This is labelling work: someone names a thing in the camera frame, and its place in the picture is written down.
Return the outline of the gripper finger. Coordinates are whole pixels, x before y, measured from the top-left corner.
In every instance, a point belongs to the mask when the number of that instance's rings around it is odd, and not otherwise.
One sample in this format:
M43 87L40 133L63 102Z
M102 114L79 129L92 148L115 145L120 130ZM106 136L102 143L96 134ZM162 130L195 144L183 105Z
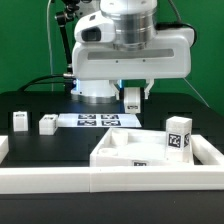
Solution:
M120 99L120 87L118 85L118 81L117 80L110 80L109 85L112 88L112 90L114 91L116 99L119 100Z
M147 99L149 97L150 91L154 85L154 80L153 79L148 79L146 81L146 84L144 86L144 98Z

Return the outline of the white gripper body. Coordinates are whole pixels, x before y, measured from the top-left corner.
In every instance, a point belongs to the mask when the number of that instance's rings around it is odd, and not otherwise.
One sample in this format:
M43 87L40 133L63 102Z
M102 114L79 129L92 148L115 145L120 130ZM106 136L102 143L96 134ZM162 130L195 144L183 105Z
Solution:
M76 43L73 74L79 80L136 80L186 77L191 70L194 31L167 29L138 51L115 50L107 44Z

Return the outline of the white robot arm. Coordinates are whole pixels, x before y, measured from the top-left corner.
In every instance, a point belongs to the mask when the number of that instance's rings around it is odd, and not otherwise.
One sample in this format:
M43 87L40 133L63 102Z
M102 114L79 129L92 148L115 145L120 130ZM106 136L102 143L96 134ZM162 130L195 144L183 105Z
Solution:
M158 29L157 0L100 0L74 30L73 75L77 100L109 103L120 80L183 78L190 73L195 34L180 24Z

